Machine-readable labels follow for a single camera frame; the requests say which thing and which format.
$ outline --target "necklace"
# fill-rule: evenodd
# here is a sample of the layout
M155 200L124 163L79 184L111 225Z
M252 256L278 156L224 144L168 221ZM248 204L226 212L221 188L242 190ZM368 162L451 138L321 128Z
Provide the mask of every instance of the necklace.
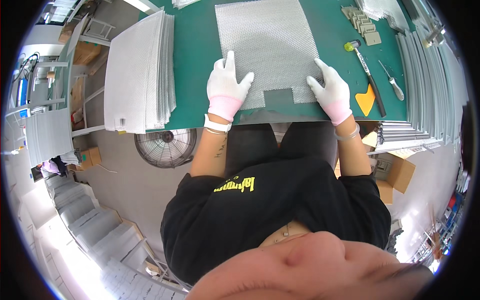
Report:
M287 236L290 235L290 230L289 230L289 228L288 228L288 225L289 225L289 224L290 224L290 222L288 222L288 223L285 225L285 227L287 228L287 230L286 230L286 231L283 231L283 236L284 236L284 237L287 237Z

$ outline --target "orange scraper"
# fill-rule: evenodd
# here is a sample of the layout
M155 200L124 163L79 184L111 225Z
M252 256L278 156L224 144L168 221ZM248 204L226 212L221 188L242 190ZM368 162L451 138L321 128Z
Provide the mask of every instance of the orange scraper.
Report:
M368 116L370 110L372 109L373 102L375 101L375 93L373 92L373 88L370 84L368 84L367 93L365 94L356 94L355 99L360 106L361 111L365 115Z

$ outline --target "yellow print on shirt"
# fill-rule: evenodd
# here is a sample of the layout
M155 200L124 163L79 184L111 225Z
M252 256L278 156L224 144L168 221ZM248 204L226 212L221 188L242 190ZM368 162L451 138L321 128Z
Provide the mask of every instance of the yellow print on shirt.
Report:
M253 192L253 183L255 182L255 177L244 178L241 183L235 183L233 181L227 180L222 187L214 189L214 192L224 191L224 190L241 190L243 192L245 188L250 188L250 191Z

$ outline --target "white watch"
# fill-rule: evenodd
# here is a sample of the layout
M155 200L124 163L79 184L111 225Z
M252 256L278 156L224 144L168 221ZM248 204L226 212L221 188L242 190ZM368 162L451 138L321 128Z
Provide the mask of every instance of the white watch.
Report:
M210 121L209 118L208 118L208 115L205 114L205 124L204 124L204 127L227 133L227 132L230 131L230 128L232 128L232 123L228 123L227 125L215 123L215 122Z

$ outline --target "nose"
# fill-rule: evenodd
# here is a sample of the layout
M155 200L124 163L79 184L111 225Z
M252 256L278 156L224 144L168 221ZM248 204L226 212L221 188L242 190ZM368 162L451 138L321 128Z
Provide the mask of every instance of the nose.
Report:
M289 266L345 260L345 245L327 231L308 233L290 242L294 245L286 258Z

